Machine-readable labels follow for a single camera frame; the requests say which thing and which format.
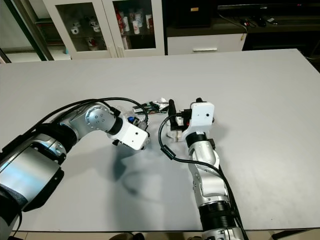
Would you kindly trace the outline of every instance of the black connector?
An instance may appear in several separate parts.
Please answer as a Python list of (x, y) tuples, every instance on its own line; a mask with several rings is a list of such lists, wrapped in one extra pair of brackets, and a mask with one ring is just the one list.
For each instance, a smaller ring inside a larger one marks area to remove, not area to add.
[(113, 115), (115, 115), (116, 117), (119, 117), (121, 111), (119, 111), (118, 109), (116, 109), (113, 106), (110, 107), (110, 110), (113, 112)]
[(163, 145), (160, 149), (169, 159), (172, 160), (176, 157), (176, 154), (167, 145)]
[(114, 140), (114, 141), (112, 142), (112, 144), (115, 145), (115, 146), (118, 146), (119, 142), (120, 142), (120, 141), (117, 139), (117, 140)]
[[(168, 105), (168, 116), (172, 116), (177, 114), (176, 111), (176, 106), (175, 106), (175, 101), (173, 101), (172, 99), (170, 99), (168, 101), (169, 105)], [(171, 131), (176, 131), (176, 130), (180, 130), (181, 128), (179, 127), (178, 123), (176, 122), (175, 118), (170, 118), (170, 129)]]
[(209, 143), (211, 144), (212, 149), (213, 149), (213, 150), (216, 150), (216, 144), (215, 144), (214, 139), (213, 139), (213, 138), (209, 138), (208, 141), (209, 141)]

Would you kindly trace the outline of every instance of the glass cabinet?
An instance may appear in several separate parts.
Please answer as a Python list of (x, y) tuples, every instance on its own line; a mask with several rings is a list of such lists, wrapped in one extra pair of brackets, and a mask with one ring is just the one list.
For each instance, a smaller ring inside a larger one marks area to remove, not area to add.
[(101, 0), (44, 0), (72, 59), (116, 58)]
[(165, 54), (159, 0), (44, 0), (72, 59)]
[(164, 55), (159, 0), (102, 0), (118, 56)]

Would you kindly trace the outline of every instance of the white cabinet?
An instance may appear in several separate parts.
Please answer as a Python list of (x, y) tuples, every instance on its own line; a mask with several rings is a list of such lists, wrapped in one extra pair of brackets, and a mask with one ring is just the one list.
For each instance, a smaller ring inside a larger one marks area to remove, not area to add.
[[(119, 57), (165, 55), (160, 0), (102, 0), (102, 2)], [(116, 11), (124, 16), (122, 34)], [(138, 20), (141, 16), (141, 24), (135, 31), (132, 21), (136, 19), (136, 14)]]
[(168, 55), (241, 51), (246, 34), (168, 37)]
[(161, 1), (43, 1), (72, 59), (165, 54)]

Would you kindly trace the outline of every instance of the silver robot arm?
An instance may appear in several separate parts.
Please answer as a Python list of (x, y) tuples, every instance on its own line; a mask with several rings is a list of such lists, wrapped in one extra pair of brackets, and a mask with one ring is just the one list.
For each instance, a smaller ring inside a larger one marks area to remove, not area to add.
[(144, 148), (149, 141), (147, 123), (112, 109), (102, 102), (83, 104), (17, 137), (2, 149), (0, 240), (9, 237), (21, 211), (45, 204), (64, 176), (61, 164), (67, 153), (85, 135), (104, 131), (116, 144), (135, 150)]
[[(212, 103), (197, 98), (190, 109), (176, 113), (174, 102), (170, 100), (168, 136), (176, 142), (186, 142), (191, 161), (206, 163), (216, 169), (201, 164), (188, 164), (203, 229), (202, 239), (243, 240), (243, 231), (236, 221), (236, 211), (231, 206), (223, 173), (219, 171), (220, 159), (215, 151), (215, 143), (213, 139), (207, 138), (214, 121), (214, 109)], [(176, 155), (168, 146), (164, 145), (161, 150), (169, 158), (183, 162), (183, 159), (175, 159)]]

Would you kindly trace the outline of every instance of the black cable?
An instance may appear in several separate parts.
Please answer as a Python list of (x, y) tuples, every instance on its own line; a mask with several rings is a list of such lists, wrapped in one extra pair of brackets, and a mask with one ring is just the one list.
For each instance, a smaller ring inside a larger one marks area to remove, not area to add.
[[(98, 98), (98, 99), (85, 99), (85, 100), (81, 100), (81, 101), (76, 101), (70, 104), (67, 104), (65, 106), (62, 106), (54, 111), (52, 111), (51, 113), (49, 113), (48, 115), (46, 115), (45, 117), (43, 117), (41, 120), (39, 120), (35, 125), (33, 125), (29, 130), (27, 130), (24, 135), (26, 134), (30, 134), (32, 131), (34, 131), (40, 124), (42, 124), (44, 121), (48, 120), (49, 118), (51, 118), (52, 116), (60, 113), (61, 111), (70, 108), (69, 110), (65, 111), (64, 113), (62, 113), (58, 119), (61, 119), (62, 117), (66, 116), (67, 114), (71, 113), (72, 111), (74, 111), (75, 109), (82, 107), (86, 104), (89, 103), (96, 103), (96, 102), (104, 102), (104, 101), (113, 101), (113, 100), (119, 100), (119, 101), (126, 101), (126, 102), (131, 102), (133, 104), (136, 104), (138, 107), (140, 107), (143, 110), (144, 113), (144, 122), (148, 123), (148, 112), (147, 110), (137, 101), (132, 100), (130, 98), (126, 98), (126, 97), (105, 97), (105, 98)], [(107, 103), (104, 102), (104, 104), (106, 104), (106, 106), (108, 108), (111, 108)]]
[(236, 200), (235, 200), (235, 196), (231, 190), (231, 186), (224, 174), (224, 172), (222, 171), (221, 167), (216, 168), (215, 166), (207, 163), (207, 162), (203, 162), (203, 161), (194, 161), (194, 160), (188, 160), (188, 159), (182, 159), (182, 158), (179, 158), (179, 157), (176, 157), (176, 154), (165, 144), (163, 144), (162, 142), (162, 139), (161, 139), (161, 135), (162, 135), (162, 131), (163, 131), (163, 128), (166, 124), (167, 121), (169, 121), (171, 118), (175, 118), (175, 117), (178, 117), (177, 114), (173, 114), (173, 115), (170, 115), (170, 116), (167, 116), (160, 124), (159, 126), (159, 130), (158, 130), (158, 142), (159, 142), (159, 145), (160, 145), (160, 149), (171, 159), (171, 160), (175, 160), (177, 162), (180, 162), (180, 163), (187, 163), (187, 164), (198, 164), (198, 165), (203, 165), (203, 166), (206, 166), (208, 168), (211, 168), (213, 169), (216, 173), (219, 174), (220, 178), (224, 181), (224, 184), (227, 188), (227, 191), (228, 191), (228, 196), (229, 196), (229, 201), (230, 201), (230, 206), (231, 208), (234, 210), (234, 213), (235, 213), (235, 220), (239, 226), (239, 228), (241, 229), (241, 232), (243, 234), (243, 237), (245, 240), (249, 240), (248, 236), (247, 236), (247, 233), (244, 229), (244, 226), (243, 226), (243, 223), (242, 223), (242, 220), (241, 220), (241, 217), (240, 217), (240, 213), (239, 213), (239, 209), (238, 209), (238, 206), (237, 206), (237, 203), (236, 203)]
[(17, 232), (20, 229), (21, 223), (22, 223), (22, 210), (21, 207), (19, 206), (19, 204), (17, 203), (16, 199), (4, 188), (0, 186), (0, 189), (2, 191), (2, 193), (4, 193), (6, 195), (7, 198), (9, 198), (11, 201), (13, 201), (16, 205), (16, 209), (18, 211), (18, 216), (19, 216), (19, 224), (18, 227), (16, 228), (16, 230), (14, 231), (14, 234), (12, 235), (13, 237), (17, 234)]
[(232, 23), (233, 25), (236, 25), (236, 26), (238, 26), (238, 27), (240, 27), (240, 28), (244, 28), (244, 29), (245, 29), (245, 32), (248, 33), (248, 29), (246, 28), (246, 26), (243, 26), (243, 25), (241, 25), (241, 24), (238, 24), (238, 23), (236, 23), (236, 22), (234, 22), (234, 21), (232, 21), (232, 20), (230, 20), (230, 19), (222, 16), (219, 12), (217, 12), (217, 14), (220, 16), (220, 18), (228, 21), (229, 23)]
[(248, 22), (249, 22), (249, 26), (250, 26), (251, 28), (256, 28), (256, 27), (257, 27), (257, 25), (254, 24), (251, 20), (249, 20)]

